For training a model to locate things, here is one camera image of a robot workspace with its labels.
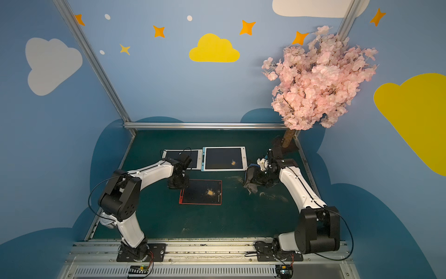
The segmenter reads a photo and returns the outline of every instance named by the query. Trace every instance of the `dark green floor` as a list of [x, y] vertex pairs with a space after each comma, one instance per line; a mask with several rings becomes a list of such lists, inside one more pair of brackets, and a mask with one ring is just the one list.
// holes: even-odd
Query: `dark green floor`
[[[271, 141], [284, 131], [139, 131], [124, 162], [134, 170], [160, 160], [163, 149], [201, 149], [204, 146], [245, 146], [248, 163], [265, 156]], [[294, 158], [308, 181], [298, 152]], [[256, 194], [243, 188], [244, 172], [189, 171], [191, 179], [223, 182], [222, 205], [179, 204], [180, 190], [169, 190], [167, 180], [158, 181], [140, 194], [136, 212], [148, 238], [272, 237], [295, 229], [299, 211], [283, 184]], [[98, 225], [93, 238], [120, 238], [117, 229]]]

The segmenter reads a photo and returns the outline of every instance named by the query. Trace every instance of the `tree trunk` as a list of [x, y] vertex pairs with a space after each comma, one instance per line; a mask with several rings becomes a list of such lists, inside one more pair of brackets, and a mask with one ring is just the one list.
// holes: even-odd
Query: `tree trunk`
[[290, 130], [290, 129], [287, 129], [285, 131], [285, 134], [283, 135], [283, 140], [282, 140], [283, 148], [287, 148], [289, 146], [289, 143], [293, 139], [295, 132], [296, 132], [295, 130]]

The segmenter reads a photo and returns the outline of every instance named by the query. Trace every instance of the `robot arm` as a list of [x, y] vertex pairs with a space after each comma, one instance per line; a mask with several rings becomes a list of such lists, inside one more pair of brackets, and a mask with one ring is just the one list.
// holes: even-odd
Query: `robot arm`
[[339, 249], [339, 215], [336, 207], [327, 207], [303, 178], [297, 163], [284, 159], [280, 147], [273, 147], [264, 159], [246, 171], [244, 186], [271, 187], [282, 182], [299, 209], [299, 223], [294, 232], [278, 236], [281, 250], [299, 250], [303, 254]]
[[101, 217], [105, 218], [100, 218], [100, 222], [109, 228], [118, 228], [122, 236], [121, 249], [133, 260], [141, 261], [147, 257], [147, 239], [136, 219], [140, 191], [164, 178], [169, 179], [170, 189], [187, 187], [189, 178], [185, 171], [191, 161], [189, 156], [179, 161], [167, 158], [134, 171], [116, 170], [107, 182], [98, 201], [104, 210]]

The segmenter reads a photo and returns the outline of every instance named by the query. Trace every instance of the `yellow star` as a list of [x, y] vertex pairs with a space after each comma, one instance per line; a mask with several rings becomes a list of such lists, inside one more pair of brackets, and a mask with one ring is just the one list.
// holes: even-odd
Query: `yellow star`
[[164, 27], [160, 27], [160, 28], [158, 28], [158, 27], [156, 27], [155, 25], [153, 26], [153, 28], [155, 28], [155, 37], [163, 37], [163, 38], [165, 38], [164, 37]]
[[75, 15], [75, 17], [80, 25], [85, 26], [84, 22], [82, 21], [82, 15]]
[[252, 27], [256, 23], [255, 22], [248, 23], [246, 21], [242, 21], [242, 22], [243, 22], [243, 28], [242, 28], [242, 31], [240, 31], [240, 35], [248, 34], [249, 36], [252, 36]]
[[307, 35], [308, 35], [308, 33], [300, 34], [298, 31], [296, 31], [296, 38], [294, 39], [294, 41], [291, 44], [292, 45], [294, 45], [294, 44], [303, 45], [304, 44], [304, 39], [305, 39], [305, 37]]
[[125, 52], [128, 55], [130, 55], [130, 53], [128, 53], [128, 49], [130, 48], [129, 46], [128, 47], [123, 47], [121, 44], [119, 44], [119, 45], [122, 47], [121, 52]]
[[385, 12], [381, 12], [380, 9], [378, 8], [375, 17], [370, 21], [370, 23], [375, 23], [375, 26], [378, 26], [378, 23], [385, 14], [386, 14]]

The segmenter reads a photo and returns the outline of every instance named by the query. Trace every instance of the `drawing tablet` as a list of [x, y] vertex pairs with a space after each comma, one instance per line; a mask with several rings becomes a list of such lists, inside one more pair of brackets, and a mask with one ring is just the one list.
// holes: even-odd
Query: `drawing tablet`
[[201, 171], [244, 171], [244, 146], [203, 147]]
[[222, 204], [222, 181], [190, 179], [189, 187], [180, 191], [179, 204]]
[[202, 150], [201, 149], [186, 149], [186, 150], [172, 150], [172, 149], [166, 149], [163, 152], [163, 159], [166, 157], [169, 157], [171, 159], [179, 160], [181, 154], [185, 153], [186, 155], [189, 155], [192, 159], [192, 162], [190, 162], [188, 170], [200, 170], [201, 169], [201, 157], [202, 157]]

